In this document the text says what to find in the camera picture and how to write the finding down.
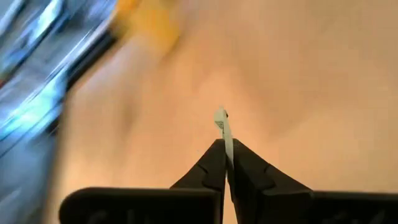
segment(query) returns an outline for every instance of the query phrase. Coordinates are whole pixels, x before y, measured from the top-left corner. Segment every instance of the beige surface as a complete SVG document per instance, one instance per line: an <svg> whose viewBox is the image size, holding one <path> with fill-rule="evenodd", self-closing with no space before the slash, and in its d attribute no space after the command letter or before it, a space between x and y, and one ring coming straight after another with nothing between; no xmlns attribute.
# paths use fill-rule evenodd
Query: beige surface
<svg viewBox="0 0 398 224"><path fill-rule="evenodd" d="M202 5L158 67L138 72L123 42L69 94L51 223L81 187L170 186L219 137L219 105L236 138L313 189L398 191L397 1Z"/></svg>

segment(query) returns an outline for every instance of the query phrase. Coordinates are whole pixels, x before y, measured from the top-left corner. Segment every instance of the yellow handle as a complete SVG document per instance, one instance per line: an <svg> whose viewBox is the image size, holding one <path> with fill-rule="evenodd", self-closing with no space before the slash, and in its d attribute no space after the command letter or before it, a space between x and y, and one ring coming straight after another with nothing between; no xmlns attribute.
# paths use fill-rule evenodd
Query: yellow handle
<svg viewBox="0 0 398 224"><path fill-rule="evenodd" d="M116 33L142 35L158 53L165 54L176 43L180 29L171 18L170 0L119 0Z"/></svg>

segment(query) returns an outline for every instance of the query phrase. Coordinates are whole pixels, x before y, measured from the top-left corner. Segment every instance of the white plastic strip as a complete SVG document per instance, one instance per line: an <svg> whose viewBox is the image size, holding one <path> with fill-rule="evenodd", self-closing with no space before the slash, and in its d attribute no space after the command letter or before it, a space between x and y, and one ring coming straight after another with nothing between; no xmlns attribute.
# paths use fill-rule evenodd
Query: white plastic strip
<svg viewBox="0 0 398 224"><path fill-rule="evenodd" d="M220 107L214 114L214 122L217 127L220 129L220 134L225 141L225 153L232 164L234 166L234 144L231 133L231 128L228 123L228 114L223 107Z"/></svg>

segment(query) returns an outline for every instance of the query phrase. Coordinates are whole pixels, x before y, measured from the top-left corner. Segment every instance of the table surface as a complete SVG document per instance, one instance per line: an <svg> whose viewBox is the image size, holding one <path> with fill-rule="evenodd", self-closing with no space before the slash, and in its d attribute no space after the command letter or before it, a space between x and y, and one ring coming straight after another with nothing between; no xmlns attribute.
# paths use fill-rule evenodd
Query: table surface
<svg viewBox="0 0 398 224"><path fill-rule="evenodd" d="M220 105L235 138L310 188L398 192L397 11L393 0L202 1L145 70L134 39L120 41L68 95L47 223L82 187L172 185L219 137ZM229 196L224 220L236 222Z"/></svg>

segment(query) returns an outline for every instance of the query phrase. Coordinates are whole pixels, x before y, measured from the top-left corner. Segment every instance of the blurred tool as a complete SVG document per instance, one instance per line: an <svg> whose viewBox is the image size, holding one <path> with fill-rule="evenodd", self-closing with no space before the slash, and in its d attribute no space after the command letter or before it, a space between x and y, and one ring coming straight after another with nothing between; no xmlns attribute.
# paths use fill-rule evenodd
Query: blurred tool
<svg viewBox="0 0 398 224"><path fill-rule="evenodd" d="M0 82L9 78L16 67L40 44L60 17L63 6L63 0L51 0L42 13L28 23L21 36L12 44L11 50L1 59Z"/></svg>
<svg viewBox="0 0 398 224"><path fill-rule="evenodd" d="M26 0L13 0L6 13L0 18L0 40L10 28L18 12L21 10Z"/></svg>
<svg viewBox="0 0 398 224"><path fill-rule="evenodd" d="M96 24L112 14L116 2L116 0L69 0L67 11L79 24Z"/></svg>

